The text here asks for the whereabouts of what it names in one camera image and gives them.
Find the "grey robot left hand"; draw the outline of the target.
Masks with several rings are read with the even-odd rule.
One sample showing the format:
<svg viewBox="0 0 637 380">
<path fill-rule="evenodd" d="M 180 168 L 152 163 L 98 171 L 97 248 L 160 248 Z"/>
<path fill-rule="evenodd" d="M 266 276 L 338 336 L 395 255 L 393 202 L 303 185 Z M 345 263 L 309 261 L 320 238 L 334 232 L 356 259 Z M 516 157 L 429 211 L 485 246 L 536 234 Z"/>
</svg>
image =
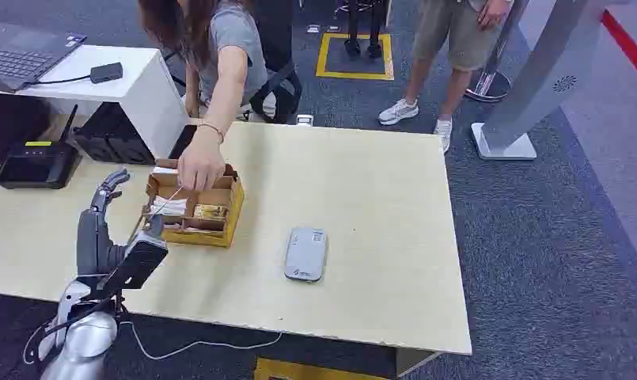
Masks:
<svg viewBox="0 0 637 380">
<path fill-rule="evenodd" d="M 122 195 L 117 186 L 130 178 L 127 169 L 109 174 L 97 186 L 89 207 L 80 214 L 76 243 L 80 276 L 108 274 L 118 268 L 131 268 L 131 274 L 136 276 L 145 268 L 153 271 L 168 254 L 166 242 L 152 228 L 134 233 L 126 245 L 116 245 L 110 238 L 107 208 Z"/>
</svg>

